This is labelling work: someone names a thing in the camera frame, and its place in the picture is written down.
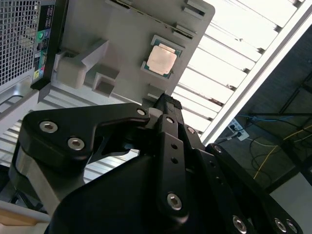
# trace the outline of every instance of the wooden surface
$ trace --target wooden surface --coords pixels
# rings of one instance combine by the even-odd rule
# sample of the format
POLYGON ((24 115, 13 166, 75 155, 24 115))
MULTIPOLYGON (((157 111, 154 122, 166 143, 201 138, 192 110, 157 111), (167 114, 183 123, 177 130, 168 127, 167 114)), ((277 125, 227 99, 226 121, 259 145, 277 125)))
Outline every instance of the wooden surface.
POLYGON ((0 223, 5 226, 35 226, 38 222, 34 218, 0 209, 0 223))

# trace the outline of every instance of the cable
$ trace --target cable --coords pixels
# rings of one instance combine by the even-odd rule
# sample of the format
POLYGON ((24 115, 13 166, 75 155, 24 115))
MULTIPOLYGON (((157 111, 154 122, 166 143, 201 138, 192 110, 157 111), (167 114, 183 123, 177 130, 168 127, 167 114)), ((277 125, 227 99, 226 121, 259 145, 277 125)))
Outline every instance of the cable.
POLYGON ((234 133, 234 134, 231 135, 231 136, 221 137, 221 138, 218 138, 217 140, 229 139, 229 138, 232 138, 232 137, 236 136, 237 134, 238 134, 238 133, 234 133))
MULTIPOLYGON (((275 152, 272 153, 271 155, 277 154, 277 153, 279 153, 279 152, 281 152, 281 151, 282 151, 282 149, 279 149, 278 151, 275 151, 275 152)), ((254 156, 254 157, 252 158, 252 167, 255 168, 254 162, 257 164, 257 161, 256 161, 257 158, 262 157, 262 156, 266 156, 266 155, 267 155, 267 154, 261 154, 261 155, 254 156)))
POLYGON ((216 142, 217 144, 221 144, 221 143, 223 143, 223 142, 225 142, 225 141, 228 141, 228 140, 232 140, 232 139, 234 139, 234 138, 236 138, 236 137, 240 137, 242 134, 241 133, 235 133, 235 134, 233 134, 233 135, 231 135, 231 136, 228 136, 228 137, 224 137, 224 138, 219 138, 219 140, 220 139, 223 139, 222 141, 220 141, 220 142, 216 142))
MULTIPOLYGON (((294 135, 296 135, 296 134, 298 134, 298 133, 300 133, 300 132, 303 132, 304 130, 306 130, 306 129, 310 128, 310 127, 312 127, 312 125, 309 125, 308 127, 305 127, 305 128, 303 128, 302 130, 299 130, 299 131, 297 131, 297 132, 295 132, 295 133, 290 134, 289 136, 285 137, 283 140, 287 140, 288 138, 291 138, 292 136, 294 136, 294 135)), ((268 160, 269 156, 273 153, 273 151, 274 151, 277 147, 278 147, 278 146, 276 145, 276 146, 268 153, 268 155, 266 156, 266 158, 265 158, 264 161, 262 162, 261 166, 259 167, 257 173, 254 175, 254 177, 253 177, 254 179, 257 177, 257 175, 259 174, 259 171, 261 170, 261 168, 263 167, 263 165, 265 164, 265 162, 268 160)))
MULTIPOLYGON (((251 155, 252 158, 253 158, 253 159, 252 159, 252 167, 253 167, 253 169, 254 169, 256 172, 259 170, 260 165, 259 165, 258 162, 255 160, 255 159, 257 158, 257 156, 254 157, 254 155, 253 155, 253 153, 252 153, 252 143, 255 142, 255 140, 258 139, 258 138, 260 138, 260 137, 256 137, 255 139, 251 139, 252 141, 251 141, 250 144, 249 144, 249 153, 250 153, 250 155, 251 155)), ((269 180, 270 180, 270 184, 272 184, 272 178, 271 178, 271 176, 270 176, 268 173, 264 172, 263 170, 259 170, 259 171, 260 171, 261 173, 263 173, 264 175, 266 175, 266 176, 269 178, 269 180)))
MULTIPOLYGON (((251 169, 251 168, 244 168, 245 170, 251 170, 251 171, 257 171, 257 169, 251 169)), ((270 180, 270 185, 272 184, 272 177, 268 174, 268 173, 266 173, 266 172, 264 172, 264 171, 261 171, 261 173, 263 173, 264 175, 266 175, 267 177, 268 177, 268 179, 270 180)))
POLYGON ((273 119, 273 118, 259 118, 259 117, 256 117, 256 116, 240 115, 240 114, 237 115, 237 116, 247 117, 247 118, 256 118, 256 119, 258 119, 259 121, 267 121, 267 122, 275 122, 275 121, 280 121, 280 120, 289 119, 289 118, 292 118, 292 117, 293 117, 293 116, 287 116, 287 117, 280 118, 280 119, 273 119))
POLYGON ((249 128, 249 127, 251 127, 251 126, 253 126, 254 124, 256 124, 256 123, 258 123, 259 121, 257 121, 257 122, 253 122, 253 123, 251 123, 250 125, 248 125, 247 126, 247 124, 248 123, 246 123, 246 125, 242 128, 242 129, 238 129, 238 130, 236 130, 236 129, 233 129, 233 128, 231 128, 233 131, 236 131, 236 132, 240 132, 240 131, 242 131, 242 130, 246 130, 247 128, 249 128))
POLYGON ((309 138, 309 137, 311 137, 311 136, 312 136, 312 134, 310 134, 310 135, 308 135, 308 136, 306 136, 306 137, 304 137, 304 138, 301 138, 301 139, 299 139, 299 140, 295 140, 294 142, 299 142, 299 141, 305 140, 305 139, 307 139, 307 138, 309 138))
POLYGON ((302 141, 300 142, 300 145, 301 145, 303 148, 312 149, 312 143, 306 141, 306 139, 302 140, 302 141))
POLYGON ((266 147, 274 147, 274 146, 276 146, 276 145, 266 145, 266 144, 262 144, 262 143, 260 143, 259 141, 256 141, 256 140, 251 139, 251 138, 247 138, 246 140, 251 140, 251 141, 253 141, 254 143, 257 143, 258 145, 262 145, 262 146, 266 146, 266 147))
POLYGON ((290 122, 287 122, 287 121, 283 121, 283 120, 281 120, 281 119, 279 119, 278 121, 283 122, 283 123, 287 123, 287 124, 289 124, 289 125, 291 125, 291 126, 293 126, 293 127, 296 127, 297 129, 300 129, 300 130, 303 130, 303 131, 305 131, 305 132, 307 132, 307 133, 312 134, 312 132, 310 132, 310 131, 308 131, 308 130, 305 130, 305 129, 302 129, 300 126, 295 125, 295 124, 293 124, 293 123, 290 123, 290 122))

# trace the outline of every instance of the white wall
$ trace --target white wall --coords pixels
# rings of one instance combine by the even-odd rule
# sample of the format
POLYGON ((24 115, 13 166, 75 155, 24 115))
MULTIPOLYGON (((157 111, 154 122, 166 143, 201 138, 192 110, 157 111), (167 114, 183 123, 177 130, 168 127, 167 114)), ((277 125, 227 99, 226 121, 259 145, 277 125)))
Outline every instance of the white wall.
POLYGON ((271 196, 296 220, 304 234, 312 233, 312 186, 301 173, 272 192, 271 196))

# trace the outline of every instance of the screw hole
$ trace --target screw hole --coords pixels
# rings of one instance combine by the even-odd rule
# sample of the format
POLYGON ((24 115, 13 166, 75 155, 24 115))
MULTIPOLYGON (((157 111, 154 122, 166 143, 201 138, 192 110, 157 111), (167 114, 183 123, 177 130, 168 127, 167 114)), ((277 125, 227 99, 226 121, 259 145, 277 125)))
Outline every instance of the screw hole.
POLYGON ((220 179, 219 177, 216 177, 217 181, 219 182, 219 184, 223 185, 223 181, 222 179, 220 179))
POLYGON ((210 161, 210 166, 215 167, 215 164, 210 161))
POLYGON ((171 158, 171 162, 173 162, 174 164, 178 164, 179 163, 178 160, 175 157, 171 158))
POLYGON ((171 144, 171 147, 177 150, 177 146, 175 144, 171 144))
POLYGON ((80 146, 81 145, 77 140, 74 140, 72 144, 75 145, 75 146, 80 146))
POLYGON ((238 222, 237 225, 239 226, 240 229, 244 227, 241 222, 238 222))
POLYGON ((171 200, 172 204, 174 204, 175 206, 178 204, 178 201, 177 201, 176 197, 172 196, 170 198, 170 200, 171 200))
POLYGON ((52 130, 52 129, 53 129, 53 126, 52 126, 51 124, 49 124, 49 123, 46 123, 46 124, 44 125, 44 128, 49 129, 49 130, 52 130))

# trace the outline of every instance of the gray metal plate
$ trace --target gray metal plate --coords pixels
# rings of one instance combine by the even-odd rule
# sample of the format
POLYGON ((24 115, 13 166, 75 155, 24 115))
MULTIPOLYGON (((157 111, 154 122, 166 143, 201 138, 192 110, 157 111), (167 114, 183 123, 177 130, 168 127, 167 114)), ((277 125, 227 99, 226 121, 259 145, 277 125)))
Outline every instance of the gray metal plate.
POLYGON ((161 22, 171 26, 178 23, 196 32, 194 38, 187 41, 175 36, 172 28, 135 10, 120 10, 104 0, 72 0, 62 46, 81 53, 99 38, 109 40, 109 48, 100 63, 119 71, 112 93, 114 97, 142 103, 150 85, 171 94, 215 12, 204 1, 193 1, 206 9, 202 19, 185 12, 183 9, 188 4, 183 0, 134 0, 131 5, 161 22), (152 51, 154 35, 185 48, 168 80, 140 69, 152 51))

